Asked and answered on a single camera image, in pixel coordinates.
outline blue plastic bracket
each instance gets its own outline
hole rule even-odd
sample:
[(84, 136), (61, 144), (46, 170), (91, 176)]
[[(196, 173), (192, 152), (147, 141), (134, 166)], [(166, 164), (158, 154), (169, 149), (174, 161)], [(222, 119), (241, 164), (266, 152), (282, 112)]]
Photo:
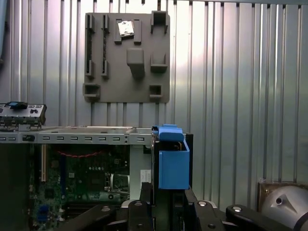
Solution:
[(188, 189), (190, 151), (183, 131), (176, 125), (163, 125), (158, 128), (160, 141), (180, 142), (181, 151), (159, 151), (159, 189)]

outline pcie slot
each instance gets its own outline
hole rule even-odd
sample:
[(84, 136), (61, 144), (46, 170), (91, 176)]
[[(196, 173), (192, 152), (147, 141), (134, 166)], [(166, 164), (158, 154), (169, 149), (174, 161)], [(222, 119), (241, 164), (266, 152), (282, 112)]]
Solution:
[(47, 179), (47, 145), (42, 144), (42, 150), (41, 150), (41, 181), (46, 182)]

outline corrugated metal wall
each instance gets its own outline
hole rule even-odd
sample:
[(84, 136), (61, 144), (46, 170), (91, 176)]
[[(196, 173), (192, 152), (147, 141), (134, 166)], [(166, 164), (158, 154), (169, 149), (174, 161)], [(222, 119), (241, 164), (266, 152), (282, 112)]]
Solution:
[(195, 134), (196, 195), (221, 209), (255, 207), (259, 178), (307, 181), (308, 6), (162, 0), (170, 102), (86, 103), (85, 13), (156, 9), (157, 0), (11, 0), (1, 102), (45, 103), (47, 125), (176, 123)]

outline green circuit board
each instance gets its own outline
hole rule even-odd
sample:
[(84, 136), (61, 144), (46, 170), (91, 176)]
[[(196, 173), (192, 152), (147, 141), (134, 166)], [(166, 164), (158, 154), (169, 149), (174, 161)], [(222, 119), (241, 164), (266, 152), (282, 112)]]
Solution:
[(68, 203), (129, 199), (129, 146), (38, 145), (29, 164), (30, 230), (52, 231), (77, 216)]

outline white sticker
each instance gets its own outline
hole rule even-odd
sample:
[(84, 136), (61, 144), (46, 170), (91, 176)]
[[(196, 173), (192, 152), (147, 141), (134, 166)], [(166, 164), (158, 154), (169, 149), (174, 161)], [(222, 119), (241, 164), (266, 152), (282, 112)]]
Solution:
[(142, 182), (151, 183), (151, 170), (140, 170), (140, 188)]

